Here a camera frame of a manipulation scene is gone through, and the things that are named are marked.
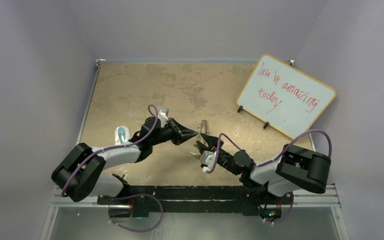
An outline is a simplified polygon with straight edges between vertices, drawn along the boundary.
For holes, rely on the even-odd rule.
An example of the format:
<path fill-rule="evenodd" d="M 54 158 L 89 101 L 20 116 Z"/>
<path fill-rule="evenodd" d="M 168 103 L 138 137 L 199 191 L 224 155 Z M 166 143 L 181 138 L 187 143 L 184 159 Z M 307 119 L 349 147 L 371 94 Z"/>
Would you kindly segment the silver disc with keyrings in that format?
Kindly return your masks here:
<path fill-rule="evenodd" d="M 196 140 L 201 143 L 205 143 L 203 137 L 201 134 L 209 135 L 211 133 L 209 122 L 207 119 L 203 119 L 200 121 L 198 128 L 197 128 L 198 135 L 196 137 Z"/>

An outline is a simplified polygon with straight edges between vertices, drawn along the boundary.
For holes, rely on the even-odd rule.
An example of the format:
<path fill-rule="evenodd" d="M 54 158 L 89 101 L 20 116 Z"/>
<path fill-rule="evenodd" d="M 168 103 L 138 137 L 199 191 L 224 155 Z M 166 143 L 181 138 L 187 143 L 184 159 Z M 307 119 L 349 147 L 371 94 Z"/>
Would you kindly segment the keys with red green tags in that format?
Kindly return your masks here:
<path fill-rule="evenodd" d="M 190 152 L 196 159 L 201 159 L 202 158 L 202 154 L 201 153 L 195 153 L 195 152 Z"/>

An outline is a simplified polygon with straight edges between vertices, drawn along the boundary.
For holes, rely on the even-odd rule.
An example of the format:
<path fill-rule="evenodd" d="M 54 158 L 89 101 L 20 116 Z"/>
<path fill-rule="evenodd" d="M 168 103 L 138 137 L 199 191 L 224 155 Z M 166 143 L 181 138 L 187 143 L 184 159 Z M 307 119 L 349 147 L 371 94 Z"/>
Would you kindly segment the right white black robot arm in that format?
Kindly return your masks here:
<path fill-rule="evenodd" d="M 256 163 L 244 150 L 235 154 L 222 149 L 223 141 L 218 136 L 201 133 L 203 141 L 196 141 L 199 160 L 204 173 L 212 173 L 220 166 L 235 176 L 245 187 L 261 187 L 260 196 L 268 204 L 274 203 L 289 192 L 303 189 L 314 194 L 326 191 L 330 167 L 332 164 L 332 141 L 329 135 L 320 130 L 328 143 L 328 153 L 323 154 L 295 145 L 311 131 L 298 135 L 274 158 Z"/>

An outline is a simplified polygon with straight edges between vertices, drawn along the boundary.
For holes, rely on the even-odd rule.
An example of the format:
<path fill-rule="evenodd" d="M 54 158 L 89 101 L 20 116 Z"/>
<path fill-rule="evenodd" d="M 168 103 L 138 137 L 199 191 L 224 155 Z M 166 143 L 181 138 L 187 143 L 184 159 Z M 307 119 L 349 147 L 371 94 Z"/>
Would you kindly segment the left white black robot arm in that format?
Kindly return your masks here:
<path fill-rule="evenodd" d="M 77 144 L 51 174 L 51 180 L 61 188 L 61 196 L 80 202 L 90 195 L 106 195 L 118 205 L 126 203 L 129 191 L 119 175 L 104 176 L 108 168 L 134 164 L 145 160 L 153 147 L 165 142 L 179 146 L 198 135 L 169 117 L 148 117 L 141 129 L 126 144 L 90 147 Z"/>

